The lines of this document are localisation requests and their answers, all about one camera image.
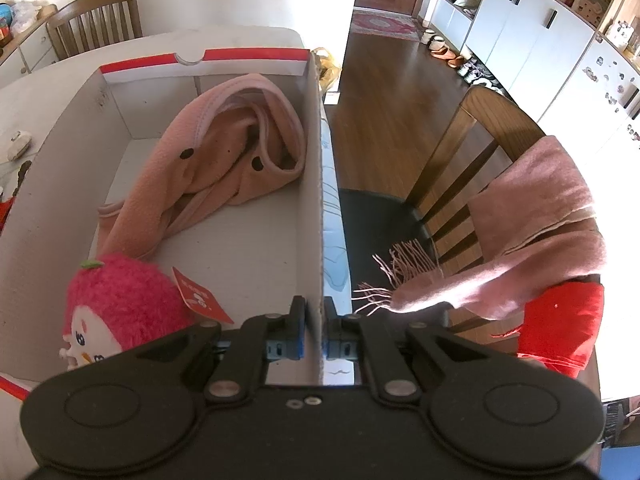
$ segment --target red stripe on box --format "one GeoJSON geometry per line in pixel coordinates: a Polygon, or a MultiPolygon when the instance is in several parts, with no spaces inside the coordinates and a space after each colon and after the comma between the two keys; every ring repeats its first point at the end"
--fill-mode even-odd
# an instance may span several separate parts
{"type": "Polygon", "coordinates": [[[142,68],[143,66],[157,66],[178,63],[175,54],[158,54],[157,56],[137,57],[136,59],[126,59],[116,61],[100,67],[100,72],[108,74],[110,72],[120,72],[130,68],[142,68]]]}
{"type": "Polygon", "coordinates": [[[16,399],[24,400],[29,395],[29,391],[23,387],[13,384],[8,379],[0,376],[0,390],[6,391],[9,395],[14,396],[16,399]]]}
{"type": "Polygon", "coordinates": [[[306,61],[309,51],[305,48],[210,48],[204,51],[203,61],[229,59],[281,59],[285,61],[306,61]]]}

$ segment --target screw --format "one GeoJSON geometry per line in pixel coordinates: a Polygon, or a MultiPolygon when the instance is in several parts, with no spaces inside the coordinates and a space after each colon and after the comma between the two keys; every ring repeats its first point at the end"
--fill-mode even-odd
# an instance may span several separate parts
{"type": "Polygon", "coordinates": [[[214,397],[233,397],[240,393],[240,384],[235,381],[216,381],[209,385],[209,393],[214,397]]]}
{"type": "Polygon", "coordinates": [[[385,391],[394,397],[408,397],[417,391],[417,387],[411,381],[396,379],[385,384],[385,391]]]}
{"type": "Polygon", "coordinates": [[[305,399],[305,404],[309,406],[317,406],[318,404],[322,404],[322,399],[316,396],[309,396],[305,399]]]}
{"type": "Polygon", "coordinates": [[[286,407],[291,408],[292,410],[299,410],[304,407],[304,402],[298,399],[289,399],[286,402],[286,407]]]}

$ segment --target pink towel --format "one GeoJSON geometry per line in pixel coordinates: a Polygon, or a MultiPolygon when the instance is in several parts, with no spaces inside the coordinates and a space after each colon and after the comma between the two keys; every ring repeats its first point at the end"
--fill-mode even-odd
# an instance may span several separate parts
{"type": "Polygon", "coordinates": [[[606,261],[593,199],[555,137],[543,137],[469,202],[484,264],[444,277],[417,244],[380,258],[393,291],[362,285],[361,298],[394,312],[441,301],[485,319],[503,319],[550,286],[597,274],[606,261]]]}
{"type": "Polygon", "coordinates": [[[171,122],[129,196],[98,210],[98,255],[138,258],[225,204],[302,173],[306,144],[285,95],[258,74],[204,92],[171,122]]]}

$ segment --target yellow plastic bag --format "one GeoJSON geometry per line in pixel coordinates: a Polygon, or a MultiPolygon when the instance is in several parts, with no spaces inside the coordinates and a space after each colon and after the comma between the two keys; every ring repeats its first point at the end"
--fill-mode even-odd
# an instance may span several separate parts
{"type": "Polygon", "coordinates": [[[316,55],[316,66],[320,73],[320,89],[322,94],[326,94],[326,91],[340,77],[342,69],[335,62],[334,56],[323,46],[319,46],[311,52],[316,55]]]}

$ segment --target chair backrest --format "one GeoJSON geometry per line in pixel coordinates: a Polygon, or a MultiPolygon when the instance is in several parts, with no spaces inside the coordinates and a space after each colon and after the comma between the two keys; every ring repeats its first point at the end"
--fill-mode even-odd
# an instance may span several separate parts
{"type": "MultiPolygon", "coordinates": [[[[422,218],[423,223],[426,224],[460,193],[466,184],[482,169],[499,146],[505,151],[511,162],[514,162],[545,135],[526,113],[507,98],[488,88],[473,86],[462,99],[449,126],[424,165],[414,188],[406,198],[407,203],[415,208],[420,206],[432,189],[433,184],[449,165],[466,134],[476,123],[484,126],[484,129],[493,137],[492,141],[434,202],[433,206],[422,218]]],[[[469,217],[469,208],[465,205],[433,234],[433,241],[441,240],[469,217]]],[[[444,253],[439,258],[440,263],[448,262],[477,243],[478,237],[476,233],[471,232],[444,253]]],[[[482,258],[478,258],[462,270],[475,267],[480,263],[482,263],[482,258]]]]}
{"type": "Polygon", "coordinates": [[[136,0],[76,0],[49,18],[47,30],[60,59],[127,41],[129,31],[134,38],[142,38],[136,0]]]}

